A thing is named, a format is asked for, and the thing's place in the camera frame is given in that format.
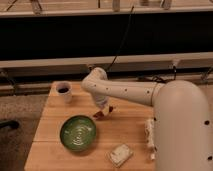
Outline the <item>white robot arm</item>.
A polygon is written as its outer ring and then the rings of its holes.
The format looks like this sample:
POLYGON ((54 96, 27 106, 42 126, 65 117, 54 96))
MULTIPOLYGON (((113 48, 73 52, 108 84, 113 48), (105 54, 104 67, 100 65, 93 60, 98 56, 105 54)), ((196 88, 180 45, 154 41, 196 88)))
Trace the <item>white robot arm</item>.
POLYGON ((168 83, 110 81, 100 67, 82 88, 103 108, 110 97, 151 106, 155 171, 213 171, 213 122, 206 95, 185 80, 168 83))

